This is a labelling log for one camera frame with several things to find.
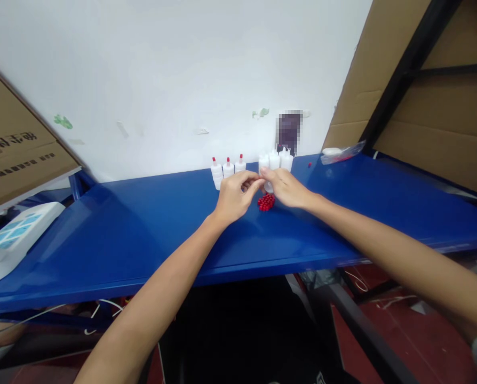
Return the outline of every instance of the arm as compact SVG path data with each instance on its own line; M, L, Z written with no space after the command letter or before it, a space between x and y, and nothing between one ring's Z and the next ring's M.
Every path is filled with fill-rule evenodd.
M284 169L261 169L279 200L315 215L401 285L433 303L467 341L477 337L477 275L413 238L310 192Z
M201 265L232 222L245 214L265 181L242 171L221 183L216 209L173 252L102 336L76 383L136 383L149 353L174 319Z

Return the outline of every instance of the forearm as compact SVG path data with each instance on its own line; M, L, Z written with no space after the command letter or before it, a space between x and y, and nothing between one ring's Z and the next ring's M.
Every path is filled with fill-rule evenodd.
M215 215L208 216L162 263L102 336L77 383L137 382L147 356L172 322L225 228Z
M477 275L376 220L312 195L304 207L413 292L477 328Z

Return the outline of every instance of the red beads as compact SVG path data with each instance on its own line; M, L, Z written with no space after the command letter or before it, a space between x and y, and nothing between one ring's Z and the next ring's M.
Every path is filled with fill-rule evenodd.
M275 202L276 202L276 197L273 194L266 194L264 197L258 199L258 205L260 206L260 211L267 212L274 206Z

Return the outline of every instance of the person's left hand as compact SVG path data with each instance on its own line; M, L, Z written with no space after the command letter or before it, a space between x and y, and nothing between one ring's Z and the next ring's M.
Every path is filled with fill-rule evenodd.
M225 225L238 220L248 210L258 189L263 190L265 180L258 173L242 171L224 179L217 206L213 214Z

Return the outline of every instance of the white wall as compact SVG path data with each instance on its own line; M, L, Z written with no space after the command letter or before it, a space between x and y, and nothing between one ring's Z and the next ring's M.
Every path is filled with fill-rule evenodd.
M99 181L201 169L211 156L256 161L288 109L311 111L298 154L312 154L370 5L0 0L0 71Z

